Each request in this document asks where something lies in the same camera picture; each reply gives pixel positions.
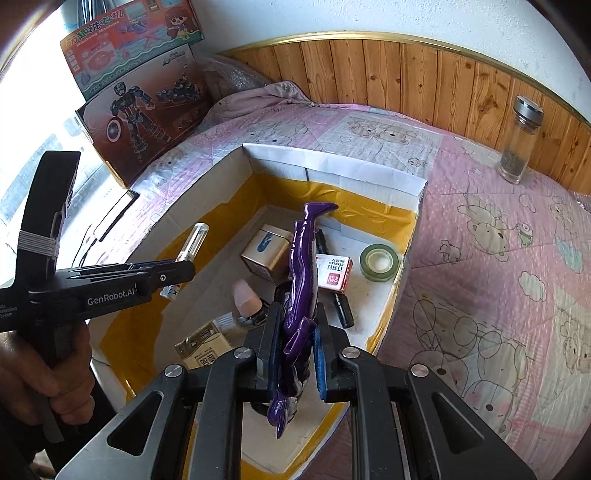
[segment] pink bottle cap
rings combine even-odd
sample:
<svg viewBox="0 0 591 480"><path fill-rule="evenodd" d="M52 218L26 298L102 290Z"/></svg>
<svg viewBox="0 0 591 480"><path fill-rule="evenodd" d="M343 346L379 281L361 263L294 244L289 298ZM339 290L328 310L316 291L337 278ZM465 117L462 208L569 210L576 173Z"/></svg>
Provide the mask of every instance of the pink bottle cap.
<svg viewBox="0 0 591 480"><path fill-rule="evenodd" d="M233 290L234 303L242 317L252 317L262 308L261 299L243 278L234 284Z"/></svg>

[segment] white cardboard flap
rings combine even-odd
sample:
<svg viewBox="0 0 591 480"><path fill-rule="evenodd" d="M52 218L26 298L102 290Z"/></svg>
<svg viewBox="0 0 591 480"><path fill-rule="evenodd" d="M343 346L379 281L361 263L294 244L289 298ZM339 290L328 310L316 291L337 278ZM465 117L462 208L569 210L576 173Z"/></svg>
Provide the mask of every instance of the white cardboard flap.
<svg viewBox="0 0 591 480"><path fill-rule="evenodd" d="M318 170L388 187L415 197L421 196L427 184L426 180L410 173L332 153L250 143L242 144L242 148L254 160L271 160L278 163L297 165L310 170Z"/></svg>

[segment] human hand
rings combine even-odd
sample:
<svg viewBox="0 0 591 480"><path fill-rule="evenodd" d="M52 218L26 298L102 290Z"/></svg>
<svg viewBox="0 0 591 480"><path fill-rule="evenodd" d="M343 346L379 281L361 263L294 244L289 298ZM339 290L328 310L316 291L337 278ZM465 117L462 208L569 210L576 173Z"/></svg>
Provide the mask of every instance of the human hand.
<svg viewBox="0 0 591 480"><path fill-rule="evenodd" d="M74 333L70 356L51 370L41 356L16 332L0 333L0 403L28 425L41 419L31 401L30 389L49 398L51 408L64 423L82 425L92 417L95 385L89 365L90 332L85 323Z"/></svg>

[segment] wood paneling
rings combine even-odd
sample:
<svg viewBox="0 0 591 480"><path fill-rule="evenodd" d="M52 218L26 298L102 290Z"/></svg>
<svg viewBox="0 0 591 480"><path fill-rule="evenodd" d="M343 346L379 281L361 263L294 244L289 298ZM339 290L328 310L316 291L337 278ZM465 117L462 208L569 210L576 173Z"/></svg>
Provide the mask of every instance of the wood paneling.
<svg viewBox="0 0 591 480"><path fill-rule="evenodd" d="M390 41L363 40L368 104L399 112L401 75L400 44Z"/></svg>
<svg viewBox="0 0 591 480"><path fill-rule="evenodd" d="M273 47L273 50L277 57L282 80L291 80L309 97L310 88L300 44L285 43Z"/></svg>
<svg viewBox="0 0 591 480"><path fill-rule="evenodd" d="M487 147L495 148L499 137L509 95L511 77L480 62L476 62L474 87L466 136Z"/></svg>
<svg viewBox="0 0 591 480"><path fill-rule="evenodd" d="M571 116L555 101L548 97L542 99L544 120L538 140L530 157L531 168L548 175L552 165L558 160L560 147L568 134Z"/></svg>
<svg viewBox="0 0 591 480"><path fill-rule="evenodd" d="M402 112L432 125L437 90L437 50L424 45L402 44Z"/></svg>
<svg viewBox="0 0 591 480"><path fill-rule="evenodd" d="M425 45L311 40L232 55L271 80L292 80L319 103L361 103L500 150L525 95L544 109L530 167L591 193L591 129L533 85L493 66Z"/></svg>
<svg viewBox="0 0 591 480"><path fill-rule="evenodd" d="M448 51L437 54L437 92L433 125L458 135L466 133L474 85L474 60Z"/></svg>
<svg viewBox="0 0 591 480"><path fill-rule="evenodd" d="M310 98L320 103L339 103L336 91L335 68L329 40L302 42Z"/></svg>
<svg viewBox="0 0 591 480"><path fill-rule="evenodd" d="M279 71L279 64L277 63L277 57L273 47L247 50L237 53L234 55L234 58L240 60L242 63L246 63L250 68L274 82L281 81L281 72Z"/></svg>
<svg viewBox="0 0 591 480"><path fill-rule="evenodd" d="M368 104L362 40L330 40L339 103Z"/></svg>
<svg viewBox="0 0 591 480"><path fill-rule="evenodd" d="M570 144L563 142L564 154L558 154L557 161L550 172L550 176L556 179L565 188L571 188L579 167L589 149L589 137L591 132L581 122L572 119L571 130L574 131L574 124L577 124L576 131Z"/></svg>

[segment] glass vial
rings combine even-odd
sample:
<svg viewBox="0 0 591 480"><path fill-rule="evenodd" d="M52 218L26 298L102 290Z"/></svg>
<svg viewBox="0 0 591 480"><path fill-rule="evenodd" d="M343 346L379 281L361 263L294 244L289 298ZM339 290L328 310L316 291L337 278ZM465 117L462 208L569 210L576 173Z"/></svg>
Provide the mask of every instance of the glass vial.
<svg viewBox="0 0 591 480"><path fill-rule="evenodd" d="M523 95L515 97L513 123L509 127L497 171L505 180L519 183L530 160L544 112Z"/></svg>

